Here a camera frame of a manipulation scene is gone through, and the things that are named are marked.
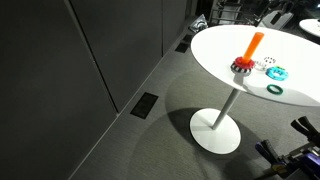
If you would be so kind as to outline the orange peg ring stacking stand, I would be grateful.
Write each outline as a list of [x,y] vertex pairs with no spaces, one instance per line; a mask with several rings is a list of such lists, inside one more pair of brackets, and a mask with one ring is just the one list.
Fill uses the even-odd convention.
[[264,34],[262,32],[256,32],[253,35],[245,53],[242,56],[237,57],[230,66],[231,70],[234,73],[240,73],[244,75],[248,75],[251,73],[255,65],[255,62],[252,60],[252,56],[256,51],[258,45],[262,41],[263,37]]

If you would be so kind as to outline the black floor outlet plate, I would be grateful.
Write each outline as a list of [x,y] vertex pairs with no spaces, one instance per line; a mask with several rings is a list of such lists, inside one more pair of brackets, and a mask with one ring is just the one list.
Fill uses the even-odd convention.
[[131,110],[131,114],[145,119],[150,113],[157,99],[158,97],[156,95],[145,92]]

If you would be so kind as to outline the white table pedestal base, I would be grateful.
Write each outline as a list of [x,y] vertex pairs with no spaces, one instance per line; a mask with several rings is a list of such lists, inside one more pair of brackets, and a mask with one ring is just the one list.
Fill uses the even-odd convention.
[[222,110],[204,108],[192,115],[191,135],[205,150],[215,154],[229,154],[239,147],[240,129],[236,122],[228,116],[239,94],[239,90],[233,89]]

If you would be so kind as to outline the purple handled clamp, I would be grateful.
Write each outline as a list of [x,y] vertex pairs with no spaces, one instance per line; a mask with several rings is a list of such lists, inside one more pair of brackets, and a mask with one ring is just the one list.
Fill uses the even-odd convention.
[[268,140],[257,142],[255,149],[270,168],[254,180],[266,180],[278,175],[282,180],[320,180],[319,148],[309,142],[287,155],[278,155]]

